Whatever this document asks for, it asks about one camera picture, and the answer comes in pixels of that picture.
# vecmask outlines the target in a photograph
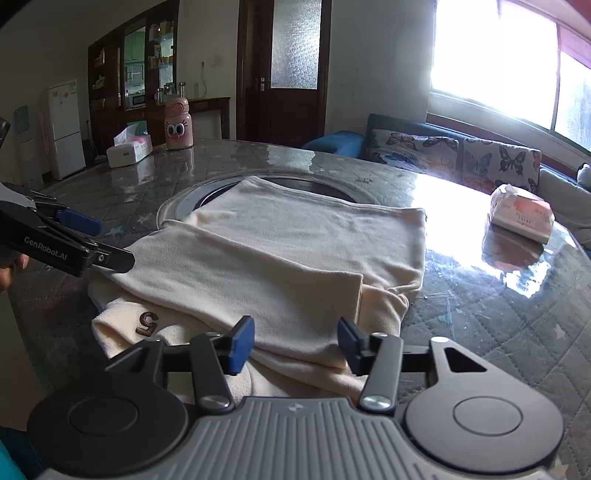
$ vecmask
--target microwave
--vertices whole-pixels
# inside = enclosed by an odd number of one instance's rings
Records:
[[[146,95],[145,93],[133,93],[129,96],[129,102],[131,103],[131,108],[136,106],[145,106]]]

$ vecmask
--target jar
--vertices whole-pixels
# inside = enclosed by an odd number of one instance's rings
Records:
[[[169,150],[193,146],[193,122],[186,98],[171,98],[164,108],[164,133]]]
[[[164,103],[164,89],[163,88],[159,88],[158,90],[156,90],[156,93],[154,94],[154,101],[156,102],[156,105],[160,106]]]

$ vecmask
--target marble table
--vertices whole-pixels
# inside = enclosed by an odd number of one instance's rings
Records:
[[[125,247],[156,228],[158,208],[170,197],[250,173],[317,177],[366,202],[425,208],[424,286],[401,336],[415,345],[450,337],[551,398],[566,424],[558,470],[567,468],[569,480],[591,479],[591,261],[561,225],[541,247],[490,228],[489,197],[466,187],[337,155],[222,140],[157,149],[131,167],[99,165],[47,193],[103,220],[99,240]],[[84,278],[31,262],[9,293],[49,386],[105,363],[90,331],[96,312]],[[422,388],[418,374],[404,374],[400,396]]]

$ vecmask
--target cream towel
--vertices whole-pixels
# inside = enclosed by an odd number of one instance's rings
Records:
[[[353,205],[251,177],[131,246],[130,272],[103,272],[124,290],[93,275],[89,294],[105,309],[96,337],[112,356],[142,339],[146,311],[172,344],[250,314],[255,349],[230,380],[237,400],[311,394],[303,384],[356,397],[363,382],[345,368],[336,321],[398,334],[421,287],[424,221],[421,209]]]

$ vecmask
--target floor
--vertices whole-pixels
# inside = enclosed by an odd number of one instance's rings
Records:
[[[0,294],[0,323],[0,425],[25,430],[31,410],[45,395],[22,344],[7,293]]]

